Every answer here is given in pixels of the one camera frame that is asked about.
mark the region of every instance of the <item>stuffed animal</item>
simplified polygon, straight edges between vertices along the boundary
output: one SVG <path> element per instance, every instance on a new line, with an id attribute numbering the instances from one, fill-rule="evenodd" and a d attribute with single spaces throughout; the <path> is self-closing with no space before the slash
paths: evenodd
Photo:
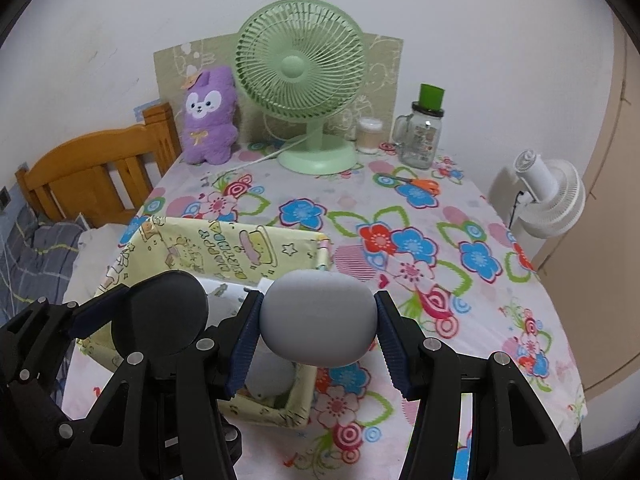
<path id="1" fill-rule="evenodd" d="M 236 110 L 236 86 L 231 68 L 203 70 L 187 90 L 184 102 L 182 154 L 187 164 L 224 164 L 238 138 L 232 118 Z"/>

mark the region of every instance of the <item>beige door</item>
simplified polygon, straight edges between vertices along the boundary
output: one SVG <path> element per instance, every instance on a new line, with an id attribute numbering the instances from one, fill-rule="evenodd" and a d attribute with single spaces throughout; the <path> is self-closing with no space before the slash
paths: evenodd
<path id="1" fill-rule="evenodd" d="M 591 398 L 640 368 L 640 55 L 580 221 L 540 266 Z"/>

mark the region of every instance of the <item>black jar lid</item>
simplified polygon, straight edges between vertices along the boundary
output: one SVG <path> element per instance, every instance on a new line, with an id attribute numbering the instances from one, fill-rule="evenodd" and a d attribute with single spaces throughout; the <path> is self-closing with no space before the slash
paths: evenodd
<path id="1" fill-rule="evenodd" d="M 420 112 L 421 114 L 430 115 L 433 117 L 443 117 L 444 110 L 441 108 L 440 110 L 432 110 L 431 108 L 423 108 L 420 106 L 418 101 L 414 101 L 411 103 L 411 108 L 414 112 Z"/>

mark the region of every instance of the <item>black oval object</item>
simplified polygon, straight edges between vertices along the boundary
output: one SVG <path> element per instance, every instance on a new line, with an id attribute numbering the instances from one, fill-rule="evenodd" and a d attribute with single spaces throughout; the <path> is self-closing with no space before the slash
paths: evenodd
<path id="1" fill-rule="evenodd" d="M 209 314 L 200 282 L 183 270 L 168 270 L 132 286 L 111 321 L 118 353 L 145 357 L 187 348 L 204 330 Z"/>

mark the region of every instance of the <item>concentric circle pattern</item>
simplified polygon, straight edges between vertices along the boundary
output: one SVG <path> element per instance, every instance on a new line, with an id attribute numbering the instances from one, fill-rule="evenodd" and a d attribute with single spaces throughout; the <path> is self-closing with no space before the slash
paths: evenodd
<path id="1" fill-rule="evenodd" d="M 329 117 L 356 97 L 366 71 L 360 27 L 319 0 L 281 0 L 240 29 L 236 83 L 268 114 L 288 121 Z"/>

